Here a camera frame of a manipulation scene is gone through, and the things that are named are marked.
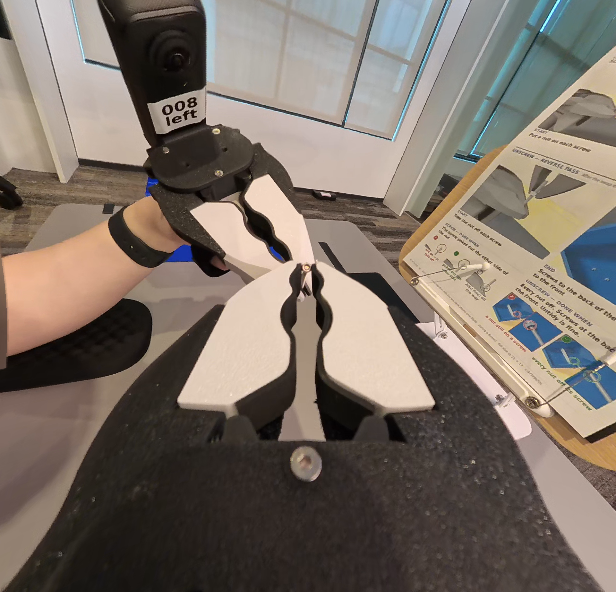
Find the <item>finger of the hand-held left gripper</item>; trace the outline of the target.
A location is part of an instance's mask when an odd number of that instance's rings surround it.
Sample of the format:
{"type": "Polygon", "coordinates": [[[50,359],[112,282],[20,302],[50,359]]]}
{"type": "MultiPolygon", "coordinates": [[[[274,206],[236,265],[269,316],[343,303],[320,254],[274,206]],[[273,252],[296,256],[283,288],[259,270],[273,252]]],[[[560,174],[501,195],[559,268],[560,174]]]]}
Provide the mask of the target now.
{"type": "Polygon", "coordinates": [[[240,203],[250,225],[284,261],[315,262],[304,217],[270,175],[252,180],[240,203]]]}
{"type": "Polygon", "coordinates": [[[190,215],[222,249],[222,260],[245,284],[290,262],[290,258],[275,258],[269,245],[249,231],[235,203],[203,203],[191,209],[190,215]]]}

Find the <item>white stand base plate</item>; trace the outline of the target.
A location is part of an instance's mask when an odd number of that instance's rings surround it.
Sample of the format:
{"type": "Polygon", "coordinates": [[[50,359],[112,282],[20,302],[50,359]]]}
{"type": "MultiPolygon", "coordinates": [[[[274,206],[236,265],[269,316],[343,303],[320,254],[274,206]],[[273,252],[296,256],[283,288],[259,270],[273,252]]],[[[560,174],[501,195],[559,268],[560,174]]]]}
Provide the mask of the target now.
{"type": "Polygon", "coordinates": [[[530,421],[516,403],[516,397],[507,393],[481,364],[466,344],[443,322],[419,323],[420,330],[447,353],[473,380],[492,404],[515,440],[532,432],[530,421]]]}

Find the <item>person's left hand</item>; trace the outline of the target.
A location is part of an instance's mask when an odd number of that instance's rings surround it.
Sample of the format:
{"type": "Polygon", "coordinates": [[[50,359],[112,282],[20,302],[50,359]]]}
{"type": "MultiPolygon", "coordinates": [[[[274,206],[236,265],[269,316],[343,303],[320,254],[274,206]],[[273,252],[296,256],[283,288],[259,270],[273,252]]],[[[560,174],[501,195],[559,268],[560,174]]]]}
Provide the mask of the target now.
{"type": "Polygon", "coordinates": [[[123,212],[128,229],[151,249],[170,254],[186,242],[168,224],[153,197],[144,197],[123,212]]]}

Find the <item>glass wall panel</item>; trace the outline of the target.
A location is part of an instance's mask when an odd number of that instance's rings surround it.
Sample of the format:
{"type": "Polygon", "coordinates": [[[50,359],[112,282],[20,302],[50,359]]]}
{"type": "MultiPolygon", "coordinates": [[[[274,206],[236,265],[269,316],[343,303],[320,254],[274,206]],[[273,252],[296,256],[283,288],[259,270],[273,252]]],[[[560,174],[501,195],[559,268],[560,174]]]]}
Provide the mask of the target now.
{"type": "Polygon", "coordinates": [[[615,0],[538,0],[455,158],[515,138],[614,46],[615,0]]]}

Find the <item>printed instruction sheet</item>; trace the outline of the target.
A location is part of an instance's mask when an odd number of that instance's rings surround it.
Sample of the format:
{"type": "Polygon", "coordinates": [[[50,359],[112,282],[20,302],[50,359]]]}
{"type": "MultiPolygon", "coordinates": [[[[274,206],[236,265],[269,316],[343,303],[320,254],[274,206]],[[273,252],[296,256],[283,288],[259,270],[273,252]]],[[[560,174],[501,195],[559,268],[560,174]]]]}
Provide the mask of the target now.
{"type": "Polygon", "coordinates": [[[615,49],[521,131],[400,270],[535,414],[615,433],[615,49]]]}

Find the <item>person's left forearm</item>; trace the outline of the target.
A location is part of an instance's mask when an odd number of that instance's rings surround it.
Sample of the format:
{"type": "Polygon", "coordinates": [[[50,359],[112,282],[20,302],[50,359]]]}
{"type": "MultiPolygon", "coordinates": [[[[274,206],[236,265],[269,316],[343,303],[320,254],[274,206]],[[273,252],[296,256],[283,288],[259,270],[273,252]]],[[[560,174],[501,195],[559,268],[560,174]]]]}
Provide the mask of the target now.
{"type": "Polygon", "coordinates": [[[48,248],[3,257],[7,355],[87,325],[150,275],[104,226],[48,248]]]}

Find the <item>large paned window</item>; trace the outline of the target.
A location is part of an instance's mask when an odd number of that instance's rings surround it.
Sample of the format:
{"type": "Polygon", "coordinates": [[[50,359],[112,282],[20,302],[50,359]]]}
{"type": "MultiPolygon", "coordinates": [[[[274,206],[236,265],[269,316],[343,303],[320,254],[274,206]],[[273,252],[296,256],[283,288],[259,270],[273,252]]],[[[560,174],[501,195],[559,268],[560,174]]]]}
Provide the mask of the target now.
{"type": "Polygon", "coordinates": [[[393,140],[451,0],[201,0],[208,90],[393,140]]]}

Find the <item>black wristband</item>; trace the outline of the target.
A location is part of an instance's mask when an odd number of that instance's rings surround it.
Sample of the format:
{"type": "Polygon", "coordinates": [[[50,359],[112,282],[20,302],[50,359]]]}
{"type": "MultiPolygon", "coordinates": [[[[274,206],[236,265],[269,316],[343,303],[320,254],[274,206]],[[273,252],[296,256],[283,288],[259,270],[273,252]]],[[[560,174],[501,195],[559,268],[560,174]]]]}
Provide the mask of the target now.
{"type": "Polygon", "coordinates": [[[127,226],[124,220],[124,211],[127,206],[113,214],[108,220],[108,230],[115,244],[135,264],[153,269],[167,261],[173,252],[163,252],[153,249],[137,237],[127,226]]]}

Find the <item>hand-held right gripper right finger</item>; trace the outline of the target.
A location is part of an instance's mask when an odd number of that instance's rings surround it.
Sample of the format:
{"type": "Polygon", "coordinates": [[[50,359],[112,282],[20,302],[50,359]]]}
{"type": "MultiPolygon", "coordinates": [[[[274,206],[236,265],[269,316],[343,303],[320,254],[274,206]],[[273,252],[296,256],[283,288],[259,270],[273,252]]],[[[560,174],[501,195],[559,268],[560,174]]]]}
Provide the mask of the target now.
{"type": "Polygon", "coordinates": [[[435,399],[386,303],[324,262],[312,266],[312,283],[321,419],[355,432],[369,416],[431,411],[435,399]]]}

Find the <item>black wrist rest pad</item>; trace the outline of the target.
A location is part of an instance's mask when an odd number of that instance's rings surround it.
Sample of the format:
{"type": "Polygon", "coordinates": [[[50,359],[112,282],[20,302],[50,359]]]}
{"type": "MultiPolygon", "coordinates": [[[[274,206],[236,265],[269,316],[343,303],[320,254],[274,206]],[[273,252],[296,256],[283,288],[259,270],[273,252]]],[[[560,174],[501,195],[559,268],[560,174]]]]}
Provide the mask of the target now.
{"type": "Polygon", "coordinates": [[[103,378],[127,370],[147,352],[153,320],[148,307],[122,299],[77,331],[7,358],[1,392],[103,378]]]}

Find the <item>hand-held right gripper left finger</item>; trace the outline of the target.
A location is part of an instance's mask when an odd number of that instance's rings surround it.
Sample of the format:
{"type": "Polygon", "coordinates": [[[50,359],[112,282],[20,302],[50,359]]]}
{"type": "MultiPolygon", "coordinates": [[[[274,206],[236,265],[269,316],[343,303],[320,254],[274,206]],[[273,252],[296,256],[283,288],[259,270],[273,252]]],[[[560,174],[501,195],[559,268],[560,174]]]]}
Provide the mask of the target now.
{"type": "Polygon", "coordinates": [[[177,404],[247,417],[258,431],[296,395],[297,296],[301,263],[287,262],[247,284],[224,306],[177,404]]]}

